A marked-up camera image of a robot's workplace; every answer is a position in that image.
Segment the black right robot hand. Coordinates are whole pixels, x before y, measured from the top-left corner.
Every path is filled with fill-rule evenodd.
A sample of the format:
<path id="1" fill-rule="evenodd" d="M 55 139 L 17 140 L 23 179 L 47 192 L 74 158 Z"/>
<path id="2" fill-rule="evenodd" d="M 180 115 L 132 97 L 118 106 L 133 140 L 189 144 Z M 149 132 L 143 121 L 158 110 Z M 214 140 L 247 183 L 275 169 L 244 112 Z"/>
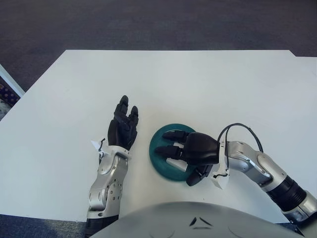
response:
<path id="1" fill-rule="evenodd" d="M 184 162 L 194 169 L 186 178 L 188 186 L 194 186 L 207 177 L 214 164 L 219 163 L 219 142 L 199 132 L 171 130 L 162 135 L 163 139 L 177 142 L 179 145 L 158 146 L 154 152 L 177 162 Z"/>

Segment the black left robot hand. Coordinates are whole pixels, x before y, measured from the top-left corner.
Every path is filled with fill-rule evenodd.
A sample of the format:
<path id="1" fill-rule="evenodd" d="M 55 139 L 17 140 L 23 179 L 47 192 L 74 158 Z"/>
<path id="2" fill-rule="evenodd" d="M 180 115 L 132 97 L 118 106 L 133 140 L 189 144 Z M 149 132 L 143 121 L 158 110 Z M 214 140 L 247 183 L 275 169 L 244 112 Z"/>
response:
<path id="1" fill-rule="evenodd" d="M 109 146 L 120 146 L 130 150 L 137 137 L 137 125 L 139 120 L 138 108 L 133 106 L 129 115 L 128 97 L 122 96 L 114 110 L 114 117 L 111 120 L 107 133 Z"/>

